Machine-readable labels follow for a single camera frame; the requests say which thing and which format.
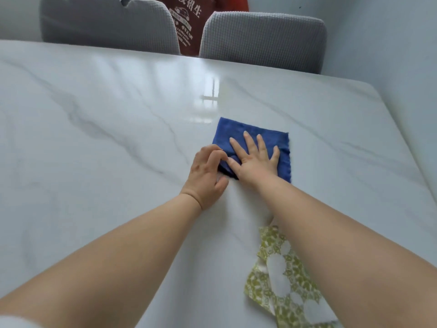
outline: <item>marble tabletop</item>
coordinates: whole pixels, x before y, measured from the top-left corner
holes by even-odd
[[[372,86],[0,41],[0,297],[177,195],[221,116],[289,132],[294,185],[437,265],[436,204]],[[139,327],[274,327],[243,295],[257,229],[269,219],[231,181],[194,225]]]

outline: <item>person's left arm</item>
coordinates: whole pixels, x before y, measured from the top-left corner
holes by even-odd
[[[144,314],[192,224],[228,185],[217,182],[227,155],[196,154],[181,193],[69,255],[0,299],[0,315],[44,328],[133,328]]]

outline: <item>textured fabric chair cover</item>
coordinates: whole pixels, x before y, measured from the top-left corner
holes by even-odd
[[[167,7],[155,0],[41,0],[46,42],[180,54]]]
[[[205,24],[199,57],[320,73],[326,36],[325,23],[312,17],[214,13]]]

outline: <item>white sleeve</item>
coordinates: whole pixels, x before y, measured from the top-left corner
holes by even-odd
[[[41,327],[22,318],[0,316],[0,328],[41,328]]]

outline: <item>forearm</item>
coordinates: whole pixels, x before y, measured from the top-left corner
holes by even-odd
[[[134,327],[201,213],[179,195],[79,249],[0,301],[45,328]]]
[[[432,265],[278,177],[258,190],[346,327],[426,326],[435,315]]]

